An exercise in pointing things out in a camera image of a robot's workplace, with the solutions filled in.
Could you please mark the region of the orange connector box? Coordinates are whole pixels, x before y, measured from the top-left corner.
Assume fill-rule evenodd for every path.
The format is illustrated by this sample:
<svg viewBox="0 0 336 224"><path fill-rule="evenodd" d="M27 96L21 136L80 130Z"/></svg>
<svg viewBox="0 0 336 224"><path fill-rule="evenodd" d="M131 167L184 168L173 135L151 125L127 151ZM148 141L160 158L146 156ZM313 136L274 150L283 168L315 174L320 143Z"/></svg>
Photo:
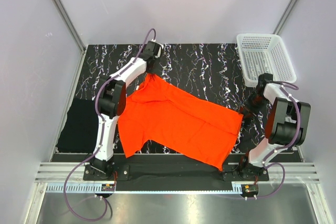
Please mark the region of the orange connector box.
<svg viewBox="0 0 336 224"><path fill-rule="evenodd" d="M257 184L249 184L249 185L243 185L242 186L243 193L245 194L258 194L259 187Z"/></svg>
<svg viewBox="0 0 336 224"><path fill-rule="evenodd" d="M102 184L101 191L115 191L115 184Z"/></svg>

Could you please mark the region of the right orange connector box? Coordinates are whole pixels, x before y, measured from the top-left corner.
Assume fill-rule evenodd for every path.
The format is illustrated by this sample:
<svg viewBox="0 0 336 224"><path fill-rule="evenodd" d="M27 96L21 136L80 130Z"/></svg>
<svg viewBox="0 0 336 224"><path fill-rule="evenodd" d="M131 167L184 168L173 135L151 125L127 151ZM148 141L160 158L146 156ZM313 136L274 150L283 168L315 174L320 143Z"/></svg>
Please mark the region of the right orange connector box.
<svg viewBox="0 0 336 224"><path fill-rule="evenodd" d="M257 184L249 184L249 185L243 185L242 186L243 193L245 194L258 194L259 187Z"/></svg>

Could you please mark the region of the aluminium frame rail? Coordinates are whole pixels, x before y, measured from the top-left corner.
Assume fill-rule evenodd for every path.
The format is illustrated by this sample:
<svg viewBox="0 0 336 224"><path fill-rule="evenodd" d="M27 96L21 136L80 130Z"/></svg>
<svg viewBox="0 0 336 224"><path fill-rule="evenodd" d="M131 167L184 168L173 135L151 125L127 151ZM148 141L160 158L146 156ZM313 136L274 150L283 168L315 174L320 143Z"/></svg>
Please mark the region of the aluminium frame rail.
<svg viewBox="0 0 336 224"><path fill-rule="evenodd" d="M66 179L76 163L44 162L40 164L35 182L60 183ZM285 171L285 183L317 184L319 177L313 163L282 163L272 164L267 169L267 176L272 183L281 181L282 171Z"/></svg>

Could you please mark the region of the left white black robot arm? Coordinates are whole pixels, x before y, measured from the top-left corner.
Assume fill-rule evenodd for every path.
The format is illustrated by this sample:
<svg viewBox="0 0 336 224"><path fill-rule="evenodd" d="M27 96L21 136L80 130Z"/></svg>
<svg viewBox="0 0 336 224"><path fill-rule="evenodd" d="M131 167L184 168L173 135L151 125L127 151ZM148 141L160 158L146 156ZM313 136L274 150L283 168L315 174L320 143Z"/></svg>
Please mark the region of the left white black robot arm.
<svg viewBox="0 0 336 224"><path fill-rule="evenodd" d="M98 134L90 167L103 180L113 175L113 143L118 119L126 106L127 87L138 76L153 68L163 48L162 44L151 40L116 73L100 78L100 88L94 102Z"/></svg>

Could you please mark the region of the left orange connector box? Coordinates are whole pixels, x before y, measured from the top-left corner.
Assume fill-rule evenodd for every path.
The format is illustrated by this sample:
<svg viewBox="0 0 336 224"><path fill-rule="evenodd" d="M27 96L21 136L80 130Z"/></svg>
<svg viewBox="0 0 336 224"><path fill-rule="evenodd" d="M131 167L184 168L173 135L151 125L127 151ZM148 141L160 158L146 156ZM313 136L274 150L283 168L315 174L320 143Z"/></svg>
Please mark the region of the left orange connector box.
<svg viewBox="0 0 336 224"><path fill-rule="evenodd" d="M115 184L102 184L101 191L115 191Z"/></svg>

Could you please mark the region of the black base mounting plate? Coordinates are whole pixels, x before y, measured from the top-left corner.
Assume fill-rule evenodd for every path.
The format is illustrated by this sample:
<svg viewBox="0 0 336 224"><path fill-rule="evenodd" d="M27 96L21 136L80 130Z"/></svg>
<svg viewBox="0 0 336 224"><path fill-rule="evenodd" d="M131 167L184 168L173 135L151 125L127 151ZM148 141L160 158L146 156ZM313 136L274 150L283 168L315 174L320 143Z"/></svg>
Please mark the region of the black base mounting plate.
<svg viewBox="0 0 336 224"><path fill-rule="evenodd" d="M90 161L85 165L83 172L84 180L103 181L114 179L127 181L133 178L215 178L233 181L252 182L258 179L259 182L269 181L267 170L253 176L239 174L238 162L243 154L230 154L228 161L223 165L223 171L216 167L188 158L182 154L135 154L126 158L124 154L115 154L112 161L105 167L107 173L92 167L97 161Z"/></svg>

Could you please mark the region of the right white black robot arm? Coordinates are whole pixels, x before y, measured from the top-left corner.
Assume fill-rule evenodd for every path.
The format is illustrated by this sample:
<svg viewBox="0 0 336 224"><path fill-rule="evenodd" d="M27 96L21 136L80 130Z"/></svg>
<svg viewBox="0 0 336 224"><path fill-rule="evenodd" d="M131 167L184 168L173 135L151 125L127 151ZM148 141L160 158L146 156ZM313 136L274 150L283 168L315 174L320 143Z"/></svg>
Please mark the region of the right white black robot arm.
<svg viewBox="0 0 336 224"><path fill-rule="evenodd" d="M245 120L257 115L266 102L271 104L264 139L239 162L237 174L244 180L265 174L268 162L277 154L305 141L311 105L295 99L287 88L298 90L292 83L275 81L272 74L263 73L255 92L240 106Z"/></svg>

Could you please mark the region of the white plastic basket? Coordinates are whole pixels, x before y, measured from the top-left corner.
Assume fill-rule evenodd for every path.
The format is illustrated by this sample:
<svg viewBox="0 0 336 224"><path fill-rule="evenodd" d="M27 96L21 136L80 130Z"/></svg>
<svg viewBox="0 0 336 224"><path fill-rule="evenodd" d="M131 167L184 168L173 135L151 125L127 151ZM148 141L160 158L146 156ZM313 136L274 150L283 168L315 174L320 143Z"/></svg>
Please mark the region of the white plastic basket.
<svg viewBox="0 0 336 224"><path fill-rule="evenodd" d="M273 75L275 81L297 80L283 39L275 34L244 33L236 36L245 85L255 88L261 74Z"/></svg>

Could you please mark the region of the folded black t-shirt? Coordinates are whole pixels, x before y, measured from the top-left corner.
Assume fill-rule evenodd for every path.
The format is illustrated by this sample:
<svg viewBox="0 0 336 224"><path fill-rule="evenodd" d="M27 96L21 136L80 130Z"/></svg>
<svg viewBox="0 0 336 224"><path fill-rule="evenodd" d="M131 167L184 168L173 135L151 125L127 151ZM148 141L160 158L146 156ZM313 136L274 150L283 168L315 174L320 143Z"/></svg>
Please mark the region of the folded black t-shirt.
<svg viewBox="0 0 336 224"><path fill-rule="evenodd" d="M57 149L61 153L92 153L98 134L95 102L74 98Z"/></svg>

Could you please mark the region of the orange t-shirt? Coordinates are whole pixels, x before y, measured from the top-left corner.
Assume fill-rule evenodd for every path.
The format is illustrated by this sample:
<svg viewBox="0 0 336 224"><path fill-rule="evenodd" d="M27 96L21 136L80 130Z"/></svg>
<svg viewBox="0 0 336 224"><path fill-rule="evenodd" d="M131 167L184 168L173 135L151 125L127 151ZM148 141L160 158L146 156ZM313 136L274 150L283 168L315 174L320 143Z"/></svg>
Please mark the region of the orange t-shirt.
<svg viewBox="0 0 336 224"><path fill-rule="evenodd" d="M199 99L155 74L147 74L139 89L127 97L118 130L126 157L152 140L222 170L242 120L242 114L234 110Z"/></svg>

